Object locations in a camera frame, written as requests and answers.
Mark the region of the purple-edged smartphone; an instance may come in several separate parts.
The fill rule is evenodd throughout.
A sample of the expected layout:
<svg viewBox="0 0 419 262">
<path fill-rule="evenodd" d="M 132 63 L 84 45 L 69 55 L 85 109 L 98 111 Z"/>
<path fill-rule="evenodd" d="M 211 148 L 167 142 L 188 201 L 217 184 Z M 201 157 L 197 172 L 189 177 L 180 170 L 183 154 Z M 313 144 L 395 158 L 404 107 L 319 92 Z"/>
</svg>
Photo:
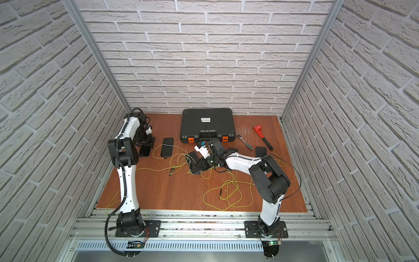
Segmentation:
<svg viewBox="0 0 419 262">
<path fill-rule="evenodd" d="M 150 152 L 151 152 L 151 147 L 150 146 L 141 145 L 140 149 L 139 149 L 139 157 L 141 157 L 141 158 L 149 157 Z"/>
</svg>

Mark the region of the black smartphone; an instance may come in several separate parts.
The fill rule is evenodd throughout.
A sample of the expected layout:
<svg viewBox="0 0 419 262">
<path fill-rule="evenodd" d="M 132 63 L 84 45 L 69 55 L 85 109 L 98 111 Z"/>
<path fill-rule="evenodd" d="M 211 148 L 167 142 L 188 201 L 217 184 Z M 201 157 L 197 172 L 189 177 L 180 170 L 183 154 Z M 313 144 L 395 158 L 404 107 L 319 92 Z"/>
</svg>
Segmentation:
<svg viewBox="0 0 419 262">
<path fill-rule="evenodd" d="M 173 153 L 173 143 L 174 143 L 174 138 L 164 138 L 163 139 L 163 143 L 162 143 L 162 147 L 161 147 L 161 158 L 168 158 L 172 156 Z"/>
</svg>

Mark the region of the blue-edged smartphone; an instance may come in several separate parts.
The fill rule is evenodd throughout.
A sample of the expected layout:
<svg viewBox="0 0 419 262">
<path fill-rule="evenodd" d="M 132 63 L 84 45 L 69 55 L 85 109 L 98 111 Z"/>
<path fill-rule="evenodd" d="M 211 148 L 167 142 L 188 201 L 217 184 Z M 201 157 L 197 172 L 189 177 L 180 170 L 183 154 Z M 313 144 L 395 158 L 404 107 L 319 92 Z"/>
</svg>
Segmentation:
<svg viewBox="0 0 419 262">
<path fill-rule="evenodd" d="M 188 164 L 193 175 L 200 175 L 204 170 L 203 162 L 198 158 L 195 151 L 188 154 Z"/>
</svg>

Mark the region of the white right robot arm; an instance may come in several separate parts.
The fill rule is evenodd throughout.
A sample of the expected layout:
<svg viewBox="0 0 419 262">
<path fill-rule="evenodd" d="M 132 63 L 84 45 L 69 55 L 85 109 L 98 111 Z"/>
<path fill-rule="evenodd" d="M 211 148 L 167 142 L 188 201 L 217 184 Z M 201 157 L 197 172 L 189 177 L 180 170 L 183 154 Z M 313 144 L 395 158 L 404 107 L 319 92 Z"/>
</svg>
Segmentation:
<svg viewBox="0 0 419 262">
<path fill-rule="evenodd" d="M 193 153 L 188 163 L 194 175 L 216 167 L 250 175 L 263 198 L 263 208 L 258 218 L 260 228 L 267 235 L 278 227 L 280 205 L 291 182 L 272 156 L 253 158 L 227 151 L 223 155 L 214 153 L 196 159 Z"/>
</svg>

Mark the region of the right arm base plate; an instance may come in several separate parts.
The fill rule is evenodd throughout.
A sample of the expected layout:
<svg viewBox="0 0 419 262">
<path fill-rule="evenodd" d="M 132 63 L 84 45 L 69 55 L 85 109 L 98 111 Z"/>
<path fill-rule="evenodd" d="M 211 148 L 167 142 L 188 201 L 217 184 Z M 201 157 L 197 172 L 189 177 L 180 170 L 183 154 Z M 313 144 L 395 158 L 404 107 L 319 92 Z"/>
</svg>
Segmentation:
<svg viewBox="0 0 419 262">
<path fill-rule="evenodd" d="M 273 225 L 267 226 L 262 221 L 245 221 L 244 231 L 246 238 L 280 238 L 289 237 L 288 229 L 284 221 L 276 221 Z"/>
</svg>

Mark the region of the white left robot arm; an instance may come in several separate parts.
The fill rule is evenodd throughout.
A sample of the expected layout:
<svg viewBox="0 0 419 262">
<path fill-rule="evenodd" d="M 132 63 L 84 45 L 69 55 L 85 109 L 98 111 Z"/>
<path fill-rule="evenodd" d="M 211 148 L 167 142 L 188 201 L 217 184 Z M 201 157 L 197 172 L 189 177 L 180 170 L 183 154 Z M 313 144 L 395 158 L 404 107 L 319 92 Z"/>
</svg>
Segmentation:
<svg viewBox="0 0 419 262">
<path fill-rule="evenodd" d="M 124 116 L 120 132 L 108 141 L 111 160 L 120 179 L 121 203 L 115 212 L 119 212 L 117 233 L 123 236 L 140 236 L 145 230 L 136 195 L 135 172 L 139 158 L 149 156 L 154 143 L 149 117 L 140 108 Z"/>
</svg>

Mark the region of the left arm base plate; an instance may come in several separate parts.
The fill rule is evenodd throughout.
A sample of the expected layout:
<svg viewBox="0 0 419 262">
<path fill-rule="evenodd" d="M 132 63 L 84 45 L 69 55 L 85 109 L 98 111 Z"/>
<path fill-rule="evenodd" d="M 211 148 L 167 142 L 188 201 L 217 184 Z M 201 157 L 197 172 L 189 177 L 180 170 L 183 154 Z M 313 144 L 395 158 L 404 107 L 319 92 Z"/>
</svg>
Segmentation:
<svg viewBox="0 0 419 262">
<path fill-rule="evenodd" d="M 145 220 L 139 224 L 136 222 L 118 222 L 115 237 L 117 238 L 157 238 L 161 221 Z"/>
</svg>

